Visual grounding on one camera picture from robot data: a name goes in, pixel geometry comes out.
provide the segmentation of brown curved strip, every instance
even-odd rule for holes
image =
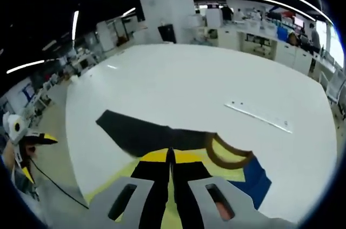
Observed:
[[[227,161],[222,160],[212,149],[212,140],[215,139],[219,144],[221,144],[227,151],[238,155],[245,157],[245,159],[237,162],[237,163],[229,163]],[[207,154],[211,161],[215,163],[217,166],[228,169],[228,170],[235,170],[235,169],[241,169],[245,167],[255,156],[252,151],[243,151],[239,150],[237,148],[234,148],[230,145],[228,145],[224,140],[221,139],[221,137],[216,133],[210,133],[207,135],[207,141],[205,144],[205,149],[207,151]]]

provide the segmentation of person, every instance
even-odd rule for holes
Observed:
[[[222,12],[223,20],[225,21],[232,20],[233,12],[227,5],[221,8],[221,12]]]
[[[315,25],[310,23],[311,30],[311,42],[313,47],[316,49],[316,51],[320,51],[321,44],[320,44],[320,36],[318,35],[318,32],[315,28]]]
[[[255,19],[258,21],[262,20],[262,15],[261,15],[261,11],[257,10],[257,12],[255,13]]]
[[[242,21],[244,19],[244,13],[241,9],[238,9],[238,11],[235,13],[234,20],[236,21]]]

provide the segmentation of gray plastic part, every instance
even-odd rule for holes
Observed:
[[[152,180],[121,177],[105,191],[97,194],[90,203],[85,216],[84,228],[139,228],[145,201],[154,182]],[[120,222],[115,222],[108,214],[119,195],[127,186],[136,186]]]
[[[189,186],[197,200],[205,229],[248,229],[248,228],[295,228],[283,219],[270,219],[257,211],[249,195],[221,177],[189,181]],[[224,221],[208,192],[217,188],[234,212],[234,217]]]

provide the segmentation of white table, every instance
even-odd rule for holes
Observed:
[[[105,110],[217,132],[252,150],[272,181],[259,210],[292,222],[315,206],[336,164],[336,134],[322,87],[284,65],[199,45],[138,45],[68,87],[66,134],[85,196],[132,158],[96,124]],[[237,99],[285,118],[293,133],[224,106]]]

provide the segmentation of white pillar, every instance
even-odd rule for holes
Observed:
[[[112,41],[110,31],[107,27],[107,23],[105,21],[97,23],[96,29],[103,51],[107,52],[109,50],[112,50],[114,48],[114,43]]]
[[[141,0],[145,22],[151,32],[151,37],[161,42],[158,27],[173,24],[177,43],[189,43],[191,32],[187,30],[189,15],[195,14],[193,0]]]
[[[327,41],[325,43],[325,50],[327,52],[330,52],[330,40],[331,40],[330,27],[331,27],[331,24],[329,22],[327,22],[326,26],[327,26]]]

